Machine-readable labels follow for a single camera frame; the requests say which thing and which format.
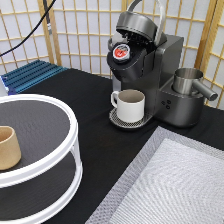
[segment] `mug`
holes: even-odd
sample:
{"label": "mug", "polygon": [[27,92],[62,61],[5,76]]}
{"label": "mug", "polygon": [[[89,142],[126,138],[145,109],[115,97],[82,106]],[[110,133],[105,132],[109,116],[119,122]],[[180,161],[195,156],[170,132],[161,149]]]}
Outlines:
{"label": "mug", "polygon": [[13,128],[0,126],[0,170],[15,166],[21,159],[21,151]]}
{"label": "mug", "polygon": [[117,117],[127,123],[140,121],[144,117],[145,95],[137,90],[114,91],[111,103],[117,108]]}

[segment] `coffee maker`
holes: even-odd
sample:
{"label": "coffee maker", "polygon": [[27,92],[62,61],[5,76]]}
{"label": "coffee maker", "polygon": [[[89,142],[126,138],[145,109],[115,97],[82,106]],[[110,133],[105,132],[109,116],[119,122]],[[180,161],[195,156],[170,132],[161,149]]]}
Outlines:
{"label": "coffee maker", "polygon": [[[133,1],[127,11],[121,13],[116,26],[118,33],[108,41],[107,63],[113,73],[113,90],[135,89],[144,93],[146,119],[140,126],[151,117],[177,127],[193,126],[199,121],[204,95],[200,92],[186,95],[173,89],[184,38],[163,33],[165,10],[159,0],[158,27],[148,17],[134,13],[140,1]],[[211,91],[212,100],[216,98],[212,90],[207,88],[206,91]],[[113,110],[110,119],[115,125],[134,127],[119,123],[114,116]]]}

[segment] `power cord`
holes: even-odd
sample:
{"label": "power cord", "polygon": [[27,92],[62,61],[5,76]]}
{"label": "power cord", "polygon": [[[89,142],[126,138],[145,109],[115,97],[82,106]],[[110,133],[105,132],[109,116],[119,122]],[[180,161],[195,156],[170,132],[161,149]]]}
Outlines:
{"label": "power cord", "polygon": [[35,32],[35,30],[40,26],[40,24],[42,23],[42,21],[44,20],[44,18],[46,17],[47,13],[50,11],[50,9],[52,8],[52,6],[54,5],[54,3],[56,2],[56,0],[53,0],[52,3],[50,4],[50,6],[48,7],[47,11],[44,13],[44,15],[41,17],[39,23],[34,27],[34,29],[30,32],[30,34],[18,45],[16,45],[15,47],[13,47],[12,49],[2,53],[0,55],[0,57],[8,54],[9,52],[15,50],[16,48],[20,47],[25,41],[27,41],[27,39],[29,39],[29,37]]}

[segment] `black tablecloth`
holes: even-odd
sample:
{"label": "black tablecloth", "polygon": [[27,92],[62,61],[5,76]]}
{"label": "black tablecloth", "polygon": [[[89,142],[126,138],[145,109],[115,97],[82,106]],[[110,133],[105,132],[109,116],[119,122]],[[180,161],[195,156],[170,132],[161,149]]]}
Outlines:
{"label": "black tablecloth", "polygon": [[111,80],[74,69],[23,92],[64,101],[79,123],[82,182],[71,202],[47,224],[85,223],[158,126],[224,149],[224,111],[204,107],[193,128],[179,129],[153,120],[136,132],[125,132],[109,121],[111,92]]}

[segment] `coffee maker handle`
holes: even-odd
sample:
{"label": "coffee maker handle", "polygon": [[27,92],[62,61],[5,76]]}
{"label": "coffee maker handle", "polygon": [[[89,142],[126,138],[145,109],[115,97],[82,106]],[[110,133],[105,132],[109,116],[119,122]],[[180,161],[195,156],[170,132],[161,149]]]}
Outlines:
{"label": "coffee maker handle", "polygon": [[199,80],[193,81],[193,87],[198,90],[204,97],[209,101],[214,101],[217,99],[218,94],[213,90],[209,89],[206,85],[201,83]]}
{"label": "coffee maker handle", "polygon": [[[141,2],[142,0],[135,0],[133,1],[129,6],[128,6],[128,9],[127,11],[129,12],[133,12],[135,6]],[[161,38],[161,35],[162,35],[162,32],[163,32],[163,28],[164,28],[164,24],[165,24],[165,20],[166,20],[166,13],[165,13],[165,9],[163,7],[163,5],[161,4],[160,0],[156,0],[157,4],[159,5],[159,8],[160,8],[160,22],[159,22],[159,26],[158,26],[158,29],[157,29],[157,32],[156,32],[156,37],[155,37],[155,40],[154,40],[154,44],[156,46],[159,45],[159,42],[160,42],[160,38]]]}

